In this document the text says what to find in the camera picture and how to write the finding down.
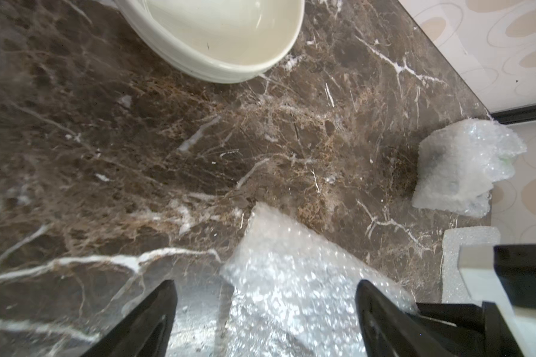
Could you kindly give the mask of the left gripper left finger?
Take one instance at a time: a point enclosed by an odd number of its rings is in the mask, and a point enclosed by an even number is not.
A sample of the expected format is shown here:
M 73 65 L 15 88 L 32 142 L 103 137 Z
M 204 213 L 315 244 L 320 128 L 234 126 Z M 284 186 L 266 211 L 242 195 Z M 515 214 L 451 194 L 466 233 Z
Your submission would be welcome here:
M 161 282 L 82 357 L 164 357 L 174 325 L 177 302 L 174 281 Z

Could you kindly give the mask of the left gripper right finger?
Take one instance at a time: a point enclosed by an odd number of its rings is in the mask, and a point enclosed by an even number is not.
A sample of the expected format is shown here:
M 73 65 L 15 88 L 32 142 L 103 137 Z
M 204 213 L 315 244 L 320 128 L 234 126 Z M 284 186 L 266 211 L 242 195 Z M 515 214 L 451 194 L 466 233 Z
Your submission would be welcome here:
M 355 303 L 368 356 L 451 356 L 374 284 L 361 280 Z

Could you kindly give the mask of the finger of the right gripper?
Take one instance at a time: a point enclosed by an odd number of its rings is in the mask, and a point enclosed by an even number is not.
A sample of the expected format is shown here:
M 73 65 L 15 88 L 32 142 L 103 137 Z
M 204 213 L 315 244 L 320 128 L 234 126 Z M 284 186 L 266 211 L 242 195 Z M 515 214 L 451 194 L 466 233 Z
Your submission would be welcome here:
M 522 356 L 495 303 L 418 303 L 410 318 L 455 356 Z

